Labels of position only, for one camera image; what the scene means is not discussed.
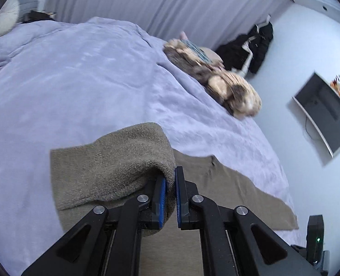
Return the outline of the dark item on bed corner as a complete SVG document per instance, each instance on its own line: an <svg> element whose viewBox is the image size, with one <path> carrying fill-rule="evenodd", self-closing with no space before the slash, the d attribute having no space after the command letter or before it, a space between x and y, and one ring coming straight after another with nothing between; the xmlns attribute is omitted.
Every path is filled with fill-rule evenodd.
<svg viewBox="0 0 340 276"><path fill-rule="evenodd" d="M23 15L22 23L33 23L37 21L54 21L56 12L44 12L31 10Z"/></svg>

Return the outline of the wall mounted flat monitor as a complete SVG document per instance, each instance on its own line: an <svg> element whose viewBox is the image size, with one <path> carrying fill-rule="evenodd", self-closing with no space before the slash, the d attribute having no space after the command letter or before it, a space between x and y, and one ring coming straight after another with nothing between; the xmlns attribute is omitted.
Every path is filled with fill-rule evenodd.
<svg viewBox="0 0 340 276"><path fill-rule="evenodd" d="M312 123L331 157L340 152L340 95L320 75L313 73L292 96Z"/></svg>

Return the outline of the round white cushion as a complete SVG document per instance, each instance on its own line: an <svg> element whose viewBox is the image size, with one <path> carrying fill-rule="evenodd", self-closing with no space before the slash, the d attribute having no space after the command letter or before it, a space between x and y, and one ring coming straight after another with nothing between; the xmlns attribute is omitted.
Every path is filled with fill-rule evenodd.
<svg viewBox="0 0 340 276"><path fill-rule="evenodd" d="M19 0L6 0L0 10L0 36L10 32L20 15Z"/></svg>

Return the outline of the striped beige clothes pile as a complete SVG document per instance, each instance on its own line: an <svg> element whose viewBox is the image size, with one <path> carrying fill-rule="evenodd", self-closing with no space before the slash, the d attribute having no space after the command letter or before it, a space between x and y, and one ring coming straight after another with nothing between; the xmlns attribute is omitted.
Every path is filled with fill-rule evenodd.
<svg viewBox="0 0 340 276"><path fill-rule="evenodd" d="M254 117L261 110L262 99L255 89L240 74L226 70L218 54L195 45L184 32L180 38L166 42L163 52L233 117Z"/></svg>

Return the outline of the grey pleated curtain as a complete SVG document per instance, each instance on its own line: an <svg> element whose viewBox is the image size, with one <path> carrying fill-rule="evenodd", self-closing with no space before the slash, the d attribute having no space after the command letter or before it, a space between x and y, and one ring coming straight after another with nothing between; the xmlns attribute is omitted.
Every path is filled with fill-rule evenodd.
<svg viewBox="0 0 340 276"><path fill-rule="evenodd" d="M215 49L277 19L292 0L46 0L59 21L83 23L92 17L129 21L169 40L185 32L198 46Z"/></svg>

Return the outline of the lavender plush bed blanket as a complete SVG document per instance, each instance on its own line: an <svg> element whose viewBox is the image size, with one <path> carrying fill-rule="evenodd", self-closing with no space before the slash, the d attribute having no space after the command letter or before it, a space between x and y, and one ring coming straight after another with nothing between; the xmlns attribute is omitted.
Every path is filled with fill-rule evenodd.
<svg viewBox="0 0 340 276"><path fill-rule="evenodd" d="M235 119L139 26L19 24L0 37L0 262L20 275L62 235L50 150L158 123L173 148L214 155L292 204L280 161L255 121Z"/></svg>

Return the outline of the olive brown knit sweater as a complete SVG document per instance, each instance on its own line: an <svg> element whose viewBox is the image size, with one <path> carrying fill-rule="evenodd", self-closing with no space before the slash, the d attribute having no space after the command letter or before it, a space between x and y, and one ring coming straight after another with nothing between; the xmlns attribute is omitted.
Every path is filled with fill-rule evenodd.
<svg viewBox="0 0 340 276"><path fill-rule="evenodd" d="M297 217L281 199L258 189L215 156L193 157L171 148L162 128L142 123L93 143L50 153L53 198L63 230L70 230L93 207L114 208L142 192L156 176L166 179L164 227L143 233L141 275L202 275L199 233L175 223L176 166L187 181L217 204L247 206L272 230L295 230Z"/></svg>

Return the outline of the black jacket on hanger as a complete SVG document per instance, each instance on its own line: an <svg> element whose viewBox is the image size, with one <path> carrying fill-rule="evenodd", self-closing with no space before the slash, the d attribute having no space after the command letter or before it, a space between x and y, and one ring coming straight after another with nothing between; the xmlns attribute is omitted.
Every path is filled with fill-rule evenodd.
<svg viewBox="0 0 340 276"><path fill-rule="evenodd" d="M220 45L215 53L222 59L226 70L245 77L249 72L256 74L265 60L273 40L271 15L260 24L254 25L247 34Z"/></svg>

